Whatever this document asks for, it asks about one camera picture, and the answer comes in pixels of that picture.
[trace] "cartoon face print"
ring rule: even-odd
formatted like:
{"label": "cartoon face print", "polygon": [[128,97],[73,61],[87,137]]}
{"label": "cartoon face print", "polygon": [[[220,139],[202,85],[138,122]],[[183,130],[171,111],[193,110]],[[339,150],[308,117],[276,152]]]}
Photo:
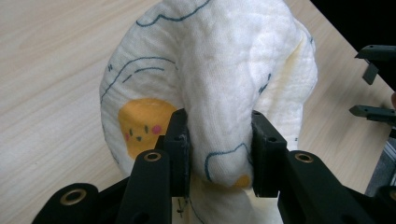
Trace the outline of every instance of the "cartoon face print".
{"label": "cartoon face print", "polygon": [[176,110],[165,101],[151,98],[132,100],[120,109],[120,130],[132,159],[143,151],[154,149]]}

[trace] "wood grain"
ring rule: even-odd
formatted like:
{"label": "wood grain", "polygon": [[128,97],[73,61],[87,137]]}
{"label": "wood grain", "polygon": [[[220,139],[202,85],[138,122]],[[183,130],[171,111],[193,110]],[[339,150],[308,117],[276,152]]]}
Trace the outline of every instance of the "wood grain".
{"label": "wood grain", "polygon": [[[76,182],[121,180],[103,137],[99,83],[129,27],[158,0],[0,2],[0,223],[31,223]],[[353,117],[353,105],[390,107],[390,88],[361,79],[367,64],[307,0],[288,0],[317,44],[318,85],[300,147],[364,191],[390,127]]]}

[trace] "soft fabric object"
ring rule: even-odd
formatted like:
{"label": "soft fabric object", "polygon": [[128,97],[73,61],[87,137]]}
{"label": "soft fabric object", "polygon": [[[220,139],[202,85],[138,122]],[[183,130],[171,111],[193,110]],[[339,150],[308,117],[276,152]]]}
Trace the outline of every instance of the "soft fabric object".
{"label": "soft fabric object", "polygon": [[313,38],[281,0],[164,0],[109,60],[100,87],[106,142],[128,175],[172,112],[185,108],[191,223],[262,223],[242,190],[253,181],[251,111],[297,149],[303,104],[317,81],[314,52]]}

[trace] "white cloth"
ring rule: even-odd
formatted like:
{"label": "white cloth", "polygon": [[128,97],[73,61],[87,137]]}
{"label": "white cloth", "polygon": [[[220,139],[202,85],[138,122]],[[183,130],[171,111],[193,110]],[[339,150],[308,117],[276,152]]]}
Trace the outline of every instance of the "white cloth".
{"label": "white cloth", "polygon": [[312,36],[281,0],[163,0],[109,60],[100,87],[106,142],[128,175],[135,154],[185,108],[196,176],[191,223],[240,223],[251,215],[240,189],[252,182],[251,111],[297,149],[304,101],[317,81],[314,54]]}

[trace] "light wood surface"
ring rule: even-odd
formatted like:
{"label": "light wood surface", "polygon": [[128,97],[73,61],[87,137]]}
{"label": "light wood surface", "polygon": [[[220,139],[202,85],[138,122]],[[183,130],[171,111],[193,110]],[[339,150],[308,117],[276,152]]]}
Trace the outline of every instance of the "light wood surface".
{"label": "light wood surface", "polygon": [[[99,190],[121,174],[103,137],[99,83],[120,40],[157,0],[0,2],[0,223],[31,223],[69,184]],[[308,0],[288,0],[316,40],[318,85],[305,105],[301,150],[364,192],[390,127],[352,116],[390,107],[391,89]]]}

